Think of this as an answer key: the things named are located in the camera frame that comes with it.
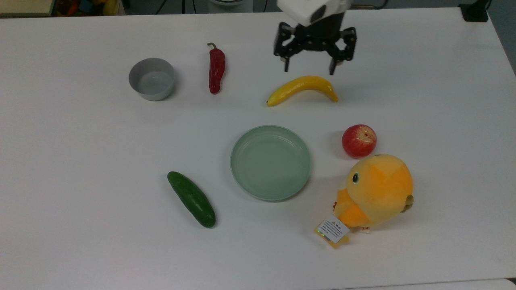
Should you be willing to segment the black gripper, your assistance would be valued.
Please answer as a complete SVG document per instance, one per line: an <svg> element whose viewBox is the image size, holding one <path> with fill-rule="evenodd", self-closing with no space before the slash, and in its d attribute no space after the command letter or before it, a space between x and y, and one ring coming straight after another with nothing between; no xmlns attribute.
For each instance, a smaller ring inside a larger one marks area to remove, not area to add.
<svg viewBox="0 0 516 290"><path fill-rule="evenodd" d="M329 75L333 75L336 67L354 57L357 35L356 28L340 30L345 13L333 14L311 25L298 24L298 40L296 29L286 22L280 22L273 45L273 54L284 62L284 72L289 71L291 57L303 51L328 51L331 57ZM342 40L344 48L337 42Z"/></svg>

